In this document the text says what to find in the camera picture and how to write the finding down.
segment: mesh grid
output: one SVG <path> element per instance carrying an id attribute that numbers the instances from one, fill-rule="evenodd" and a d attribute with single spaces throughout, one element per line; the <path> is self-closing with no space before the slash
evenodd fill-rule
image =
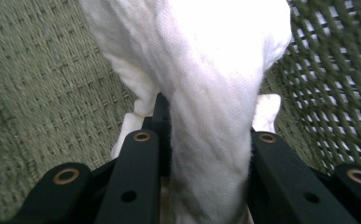
<path id="1" fill-rule="evenodd" d="M 340 163 L 361 164 L 361 1 L 290 5 L 293 42 L 269 78 L 305 127 L 313 157 L 303 159 L 328 173 Z"/>

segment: black bracket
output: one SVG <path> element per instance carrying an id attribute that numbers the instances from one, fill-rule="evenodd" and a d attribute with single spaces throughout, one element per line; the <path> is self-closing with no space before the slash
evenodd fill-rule
<path id="1" fill-rule="evenodd" d="M 0 223 L 159 223 L 160 177 L 170 175 L 170 115 L 159 94 L 154 115 L 130 133 L 119 157 L 90 169 L 69 162 L 49 170 L 19 213 Z M 274 133 L 252 132 L 247 203 L 259 223 L 361 223 L 361 166 L 333 176 L 308 168 Z"/>

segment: woven mat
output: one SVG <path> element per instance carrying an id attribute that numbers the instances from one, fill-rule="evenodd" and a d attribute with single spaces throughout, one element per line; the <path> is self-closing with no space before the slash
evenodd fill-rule
<path id="1" fill-rule="evenodd" d="M 0 219 L 50 168 L 107 162 L 133 101 L 77 1 L 0 1 Z"/>
<path id="2" fill-rule="evenodd" d="M 290 1 L 294 41 L 263 84 L 278 134 L 313 168 L 361 164 L 361 1 Z M 70 0 L 0 1 L 0 219 L 41 176 L 109 151 L 133 95 Z"/>

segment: wicker surface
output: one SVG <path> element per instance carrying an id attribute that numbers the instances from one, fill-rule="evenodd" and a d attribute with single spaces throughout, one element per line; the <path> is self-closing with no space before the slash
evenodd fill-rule
<path id="1" fill-rule="evenodd" d="M 55 165 L 107 162 L 132 105 L 76 1 L 0 1 L 0 219 Z"/>
<path id="2" fill-rule="evenodd" d="M 294 42 L 262 88 L 283 96 L 277 131 L 321 171 L 361 163 L 361 1 L 291 6 Z M 108 161 L 132 102 L 76 1 L 0 1 L 0 219 L 51 167 Z"/>

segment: white cloth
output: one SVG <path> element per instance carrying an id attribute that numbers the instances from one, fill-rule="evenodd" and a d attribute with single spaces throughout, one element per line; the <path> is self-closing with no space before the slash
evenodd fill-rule
<path id="1" fill-rule="evenodd" d="M 112 156 L 161 91 L 173 127 L 170 222 L 243 222 L 249 130 L 263 73 L 290 40 L 286 1 L 80 3 L 103 55 L 138 97 Z"/>
<path id="2" fill-rule="evenodd" d="M 253 117 L 253 128 L 256 132 L 275 131 L 275 119 L 279 113 L 281 99 L 277 94 L 259 95 L 257 98 L 256 113 Z"/>

